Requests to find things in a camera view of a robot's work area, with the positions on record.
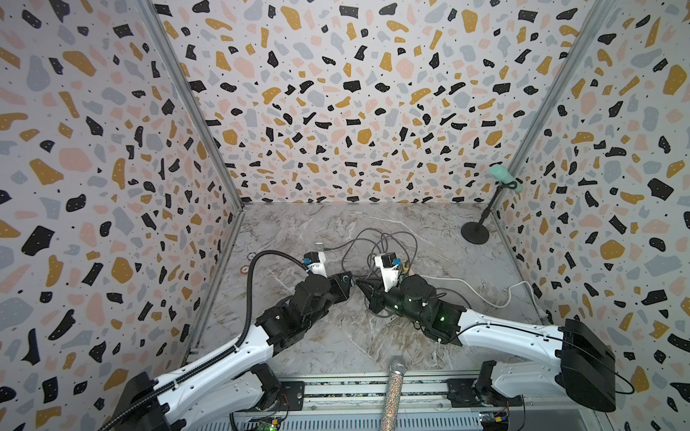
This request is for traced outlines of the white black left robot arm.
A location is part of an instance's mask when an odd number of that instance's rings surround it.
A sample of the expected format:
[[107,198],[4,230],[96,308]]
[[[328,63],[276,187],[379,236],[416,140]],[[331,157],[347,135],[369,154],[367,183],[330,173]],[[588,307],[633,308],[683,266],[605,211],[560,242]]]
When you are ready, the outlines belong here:
[[[305,271],[295,292],[253,317],[253,279],[260,259],[276,255]],[[256,253],[246,274],[245,319],[240,335],[186,366],[156,378],[141,373],[127,382],[115,413],[103,430],[183,430],[224,413],[260,407],[277,398],[280,381],[268,362],[301,341],[333,305],[347,301],[354,277],[332,276],[325,257],[303,260],[283,251]]]

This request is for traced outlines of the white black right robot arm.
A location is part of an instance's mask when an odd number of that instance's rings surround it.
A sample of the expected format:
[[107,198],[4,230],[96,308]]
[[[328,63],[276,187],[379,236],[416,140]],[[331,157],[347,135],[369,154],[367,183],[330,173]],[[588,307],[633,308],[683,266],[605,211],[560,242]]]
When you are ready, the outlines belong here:
[[519,357],[514,364],[483,362],[471,385],[483,402],[505,405],[523,396],[565,395],[593,411],[616,410],[616,357],[581,321],[557,326],[495,318],[444,301],[419,275],[404,277],[396,286],[380,279],[359,279],[356,285],[371,312],[404,317],[440,344]]

